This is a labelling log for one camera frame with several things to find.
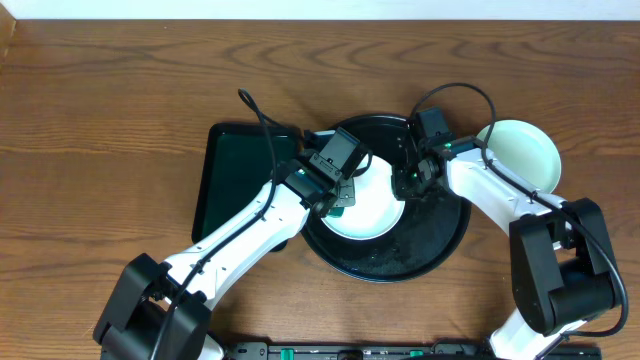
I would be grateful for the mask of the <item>green sponge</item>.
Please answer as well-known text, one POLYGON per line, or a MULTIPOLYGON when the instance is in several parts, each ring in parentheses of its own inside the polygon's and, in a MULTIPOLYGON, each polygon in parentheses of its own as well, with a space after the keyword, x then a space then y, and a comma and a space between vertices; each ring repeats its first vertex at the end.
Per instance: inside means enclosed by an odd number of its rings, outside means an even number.
POLYGON ((333 207, 329 210, 329 212, 327 213, 327 216, 332 218, 340 218, 343 216, 343 214, 344 214, 343 207, 333 207))

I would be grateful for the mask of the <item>pink plate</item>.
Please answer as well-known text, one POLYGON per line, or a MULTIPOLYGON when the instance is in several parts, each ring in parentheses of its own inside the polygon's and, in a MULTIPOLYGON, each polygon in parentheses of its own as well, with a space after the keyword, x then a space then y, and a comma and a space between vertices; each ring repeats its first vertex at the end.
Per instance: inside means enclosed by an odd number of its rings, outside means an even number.
POLYGON ((393 195, 391 174, 391 165, 373 155, 369 169, 352 178, 356 204, 345 208, 340 218, 327 216, 321 221, 336 235, 356 241, 372 240, 389 232, 399 222, 405 208, 405 202, 393 195))

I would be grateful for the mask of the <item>mint green plate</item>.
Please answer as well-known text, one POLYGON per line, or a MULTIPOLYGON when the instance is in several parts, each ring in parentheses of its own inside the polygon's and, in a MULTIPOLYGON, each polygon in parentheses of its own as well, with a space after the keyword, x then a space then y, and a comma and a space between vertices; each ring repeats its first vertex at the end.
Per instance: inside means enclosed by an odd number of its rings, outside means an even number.
POLYGON ((559 184, 559 151, 540 128, 521 120, 497 121, 488 148, 493 152, 490 158, 499 162, 497 168, 510 178, 518 176, 545 193, 552 193, 559 184))

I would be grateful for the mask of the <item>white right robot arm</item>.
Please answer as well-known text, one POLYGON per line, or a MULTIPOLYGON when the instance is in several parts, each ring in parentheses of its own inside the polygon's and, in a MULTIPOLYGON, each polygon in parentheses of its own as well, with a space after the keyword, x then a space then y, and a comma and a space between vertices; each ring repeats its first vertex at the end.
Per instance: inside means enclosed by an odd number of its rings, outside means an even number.
POLYGON ((423 199, 441 188, 475 205, 509 238, 516 308, 489 338, 495 357, 542 359, 614 308, 620 319, 602 336, 624 327, 628 293, 597 204, 541 191, 473 136, 414 147, 416 156, 392 168, 397 199, 423 199))

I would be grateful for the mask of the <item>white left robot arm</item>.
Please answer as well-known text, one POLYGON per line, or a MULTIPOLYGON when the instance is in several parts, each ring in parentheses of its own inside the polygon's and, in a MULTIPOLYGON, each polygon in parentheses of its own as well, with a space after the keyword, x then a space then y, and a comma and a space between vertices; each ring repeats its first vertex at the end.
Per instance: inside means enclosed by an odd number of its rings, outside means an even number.
POLYGON ((285 164, 235 216, 163 262, 143 253, 123 270, 94 328, 104 359, 222 359, 209 333, 224 294, 273 248, 297 235, 315 206, 330 209, 347 177, 285 164))

